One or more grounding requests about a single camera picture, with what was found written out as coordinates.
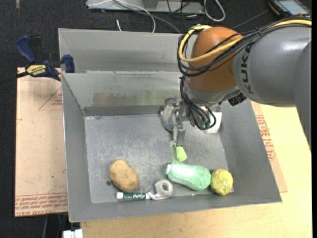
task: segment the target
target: yellow clamp label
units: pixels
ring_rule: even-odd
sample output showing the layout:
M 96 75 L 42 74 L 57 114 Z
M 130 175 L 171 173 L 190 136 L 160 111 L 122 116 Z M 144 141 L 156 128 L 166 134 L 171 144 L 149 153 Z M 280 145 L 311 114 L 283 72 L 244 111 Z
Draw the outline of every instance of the yellow clamp label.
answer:
M 26 71 L 32 76 L 36 76 L 38 74 L 44 73 L 46 66 L 44 64 L 36 64 L 29 66 Z

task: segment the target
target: black carpet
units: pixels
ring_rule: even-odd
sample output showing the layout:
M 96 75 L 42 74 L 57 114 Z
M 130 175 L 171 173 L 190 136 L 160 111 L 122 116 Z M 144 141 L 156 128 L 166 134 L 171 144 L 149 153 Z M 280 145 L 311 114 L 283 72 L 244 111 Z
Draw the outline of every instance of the black carpet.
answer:
M 105 29 L 118 28 L 118 19 L 123 31 L 151 30 L 151 19 L 135 12 L 91 11 L 86 7 L 87 0 L 0 0 L 0 79 L 14 76 L 17 67 L 27 64 L 17 52 L 15 41 L 25 34 L 42 37 L 43 53 L 46 58 L 58 60 L 58 28 Z M 219 0 L 226 11 L 226 19 L 221 22 L 229 28 L 243 32 L 253 30 L 277 20 L 267 5 L 267 0 Z M 312 9 L 312 0 L 300 0 Z M 261 16 L 242 24 L 257 14 Z M 153 13 L 185 32 L 193 24 L 212 24 L 205 17 L 196 20 L 172 17 L 167 13 Z M 167 24 L 157 21 L 157 32 L 174 32 Z M 16 82 L 0 85 L 0 238 L 42 237 L 46 216 L 36 218 L 14 218 L 14 159 L 15 159 L 15 112 Z M 46 237 L 55 237 L 56 232 L 48 232 Z

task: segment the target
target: yellow cable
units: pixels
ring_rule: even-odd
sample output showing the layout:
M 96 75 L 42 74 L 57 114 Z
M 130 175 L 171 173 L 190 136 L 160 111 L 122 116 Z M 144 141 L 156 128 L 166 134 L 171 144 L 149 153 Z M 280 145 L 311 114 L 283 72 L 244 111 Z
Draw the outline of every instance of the yellow cable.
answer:
M 281 25 L 287 25 L 287 24 L 302 24 L 302 25 L 308 25 L 308 26 L 312 26 L 312 22 L 310 20 L 305 20 L 305 19 L 290 19 L 290 20 L 287 20 L 287 21 L 283 21 L 283 22 L 279 22 L 279 23 L 276 23 L 275 25 L 272 25 L 270 26 L 271 27 L 276 27 L 276 26 L 281 26 Z M 202 56 L 199 56 L 199 57 L 196 57 L 196 58 L 185 58 L 183 57 L 183 54 L 182 54 L 182 50 L 187 42 L 187 40 L 189 39 L 189 37 L 191 36 L 191 34 L 195 31 L 199 31 L 199 30 L 204 30 L 204 29 L 207 29 L 207 28 L 210 28 L 210 26 L 207 26 L 207 25 L 202 25 L 202 26 L 196 26 L 192 29 L 190 29 L 187 34 L 184 36 L 183 40 L 181 41 L 180 45 L 179 45 L 179 49 L 178 49 L 178 55 L 179 55 L 179 58 L 184 61 L 184 62 L 197 62 L 197 61 L 201 61 L 205 58 L 208 58 L 218 52 L 221 52 L 221 51 L 224 51 L 224 50 L 227 50 L 228 48 L 230 48 L 231 46 L 233 46 L 234 44 L 236 44 L 238 41 L 240 41 L 243 37 L 241 37 L 240 39 L 237 39 L 237 40 L 234 40 L 230 43 L 227 43 L 226 45 L 223 45 L 215 50 L 212 50 L 206 54 L 203 54 Z

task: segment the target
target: gray metal bin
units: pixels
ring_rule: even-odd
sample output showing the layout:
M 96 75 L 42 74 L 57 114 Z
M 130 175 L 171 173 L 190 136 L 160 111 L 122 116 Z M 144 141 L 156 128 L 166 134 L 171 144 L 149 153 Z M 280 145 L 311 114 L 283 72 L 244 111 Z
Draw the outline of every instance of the gray metal bin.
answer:
M 154 191 L 174 160 L 159 109 L 179 98 L 177 34 L 59 29 L 60 55 L 71 54 L 74 74 L 62 76 L 65 153 L 71 222 L 168 214 L 280 202 L 278 187 L 251 103 L 221 105 L 218 133 L 185 123 L 192 165 L 228 169 L 234 192 L 191 191 L 174 184 L 169 199 L 117 201 L 108 174 L 123 158 L 139 175 L 139 190 Z

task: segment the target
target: dry erase marker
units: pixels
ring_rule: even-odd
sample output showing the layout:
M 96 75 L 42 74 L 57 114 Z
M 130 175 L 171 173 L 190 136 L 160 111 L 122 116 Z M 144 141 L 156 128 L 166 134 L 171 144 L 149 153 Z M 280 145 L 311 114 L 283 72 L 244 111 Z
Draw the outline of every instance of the dry erase marker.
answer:
M 148 200 L 151 199 L 147 193 L 133 193 L 133 192 L 117 192 L 118 200 Z

